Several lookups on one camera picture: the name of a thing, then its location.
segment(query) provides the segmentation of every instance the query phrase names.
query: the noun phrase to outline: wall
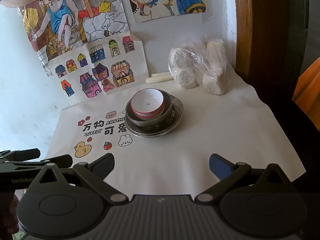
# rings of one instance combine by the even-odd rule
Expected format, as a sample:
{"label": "wall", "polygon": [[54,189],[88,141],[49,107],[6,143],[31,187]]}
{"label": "wall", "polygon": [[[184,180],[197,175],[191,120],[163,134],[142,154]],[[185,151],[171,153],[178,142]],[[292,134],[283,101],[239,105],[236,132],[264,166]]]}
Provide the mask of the wall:
{"label": "wall", "polygon": [[0,150],[39,148],[44,157],[68,103],[45,74],[17,9],[0,6],[0,19]]}
{"label": "wall", "polygon": [[[235,63],[235,0],[208,0],[202,14],[181,15],[135,23],[129,0],[123,0],[130,30],[142,40],[149,73],[168,70],[168,55],[188,37],[218,37],[227,41]],[[0,149],[39,148],[45,156],[61,109],[68,107],[60,84],[48,78],[16,9],[0,6]]]}

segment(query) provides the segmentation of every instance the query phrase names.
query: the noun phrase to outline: red rimmed bowl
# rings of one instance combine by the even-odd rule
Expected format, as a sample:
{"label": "red rimmed bowl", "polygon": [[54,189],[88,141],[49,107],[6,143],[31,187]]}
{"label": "red rimmed bowl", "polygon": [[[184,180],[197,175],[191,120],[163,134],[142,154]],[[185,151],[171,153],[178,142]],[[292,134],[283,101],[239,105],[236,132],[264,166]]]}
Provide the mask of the red rimmed bowl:
{"label": "red rimmed bowl", "polygon": [[163,113],[164,97],[157,89],[142,89],[131,98],[130,106],[139,118],[156,118]]}

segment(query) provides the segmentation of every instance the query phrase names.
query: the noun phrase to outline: bowl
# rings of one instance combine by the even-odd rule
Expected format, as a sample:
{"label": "bowl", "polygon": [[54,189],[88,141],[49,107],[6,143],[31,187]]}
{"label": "bowl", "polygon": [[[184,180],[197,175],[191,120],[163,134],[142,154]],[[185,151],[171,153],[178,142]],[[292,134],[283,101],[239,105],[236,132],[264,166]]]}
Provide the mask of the bowl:
{"label": "bowl", "polygon": [[163,107],[163,94],[154,88],[146,88],[133,95],[130,101],[134,113],[142,117],[155,116]]}
{"label": "bowl", "polygon": [[141,120],[139,119],[135,113],[133,112],[133,110],[131,109],[130,106],[130,101],[127,103],[127,106],[125,108],[126,110],[126,116],[128,117],[128,119],[134,123],[137,126],[140,127],[152,127],[155,125],[160,124],[161,122],[163,122],[165,119],[167,119],[168,117],[171,116],[171,111],[172,111],[172,99],[170,97],[170,95],[162,90],[161,91],[163,98],[164,98],[164,110],[163,110],[163,114],[153,120]]}
{"label": "bowl", "polygon": [[159,116],[161,116],[162,113],[164,112],[164,107],[165,107],[165,102],[163,101],[163,103],[162,103],[161,108],[159,109],[159,111],[156,112],[156,113],[154,113],[154,114],[151,115],[151,116],[141,116],[141,115],[139,115],[138,113],[136,113],[135,111],[133,111],[133,112],[134,112],[134,114],[135,114],[139,119],[141,119],[141,120],[143,120],[143,121],[148,121],[148,120],[156,119],[156,118],[158,118]]}

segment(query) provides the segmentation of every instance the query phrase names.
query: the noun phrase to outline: bear print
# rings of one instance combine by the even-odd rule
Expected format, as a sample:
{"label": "bear print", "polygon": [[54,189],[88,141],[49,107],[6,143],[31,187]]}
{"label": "bear print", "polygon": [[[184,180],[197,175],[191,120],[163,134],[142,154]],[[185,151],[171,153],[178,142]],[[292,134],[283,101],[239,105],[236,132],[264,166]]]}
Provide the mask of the bear print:
{"label": "bear print", "polygon": [[116,111],[109,112],[107,113],[106,118],[107,119],[113,118],[116,116],[116,114],[117,114]]}
{"label": "bear print", "polygon": [[133,0],[142,5],[140,15],[151,16],[151,19],[171,16],[170,5],[172,0]]}

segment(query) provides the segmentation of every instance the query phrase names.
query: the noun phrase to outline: house drawing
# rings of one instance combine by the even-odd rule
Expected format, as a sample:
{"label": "house drawing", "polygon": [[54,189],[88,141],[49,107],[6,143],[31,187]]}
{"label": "house drawing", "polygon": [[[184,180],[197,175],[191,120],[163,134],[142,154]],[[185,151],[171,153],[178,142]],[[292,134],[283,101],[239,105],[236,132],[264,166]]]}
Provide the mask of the house drawing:
{"label": "house drawing", "polygon": [[122,38],[122,45],[124,46],[124,51],[126,53],[134,50],[133,40],[130,36],[125,36]]}
{"label": "house drawing", "polygon": [[106,58],[103,46],[101,44],[94,46],[90,49],[90,58],[92,63],[98,62],[99,60],[103,60]]}
{"label": "house drawing", "polygon": [[85,55],[82,53],[79,54],[78,61],[80,63],[80,67],[84,67],[88,65],[87,59],[85,58]]}
{"label": "house drawing", "polygon": [[67,61],[67,69],[69,73],[77,69],[76,63],[73,59]]}
{"label": "house drawing", "polygon": [[93,79],[89,72],[80,76],[82,91],[87,97],[92,98],[101,93],[101,88],[96,80]]}
{"label": "house drawing", "polygon": [[133,72],[130,68],[130,64],[123,60],[111,67],[111,72],[113,74],[113,82],[116,87],[121,87],[127,83],[134,82]]}
{"label": "house drawing", "polygon": [[58,75],[58,78],[61,78],[65,75],[67,75],[66,69],[63,65],[59,65],[56,67],[56,74]]}
{"label": "house drawing", "polygon": [[92,69],[92,73],[97,81],[101,81],[109,76],[108,68],[101,63],[99,63],[95,68]]}
{"label": "house drawing", "polygon": [[118,48],[118,42],[116,42],[115,40],[111,39],[109,41],[109,48],[110,48],[112,57],[120,55],[120,50]]}
{"label": "house drawing", "polygon": [[67,93],[68,97],[70,97],[71,95],[73,95],[75,92],[73,91],[73,89],[71,88],[71,85],[68,81],[63,80],[61,81],[61,85],[63,90]]}
{"label": "house drawing", "polygon": [[111,89],[114,89],[115,86],[111,83],[110,80],[108,80],[107,78],[105,78],[104,80],[101,81],[102,87],[103,87],[103,91],[108,92]]}

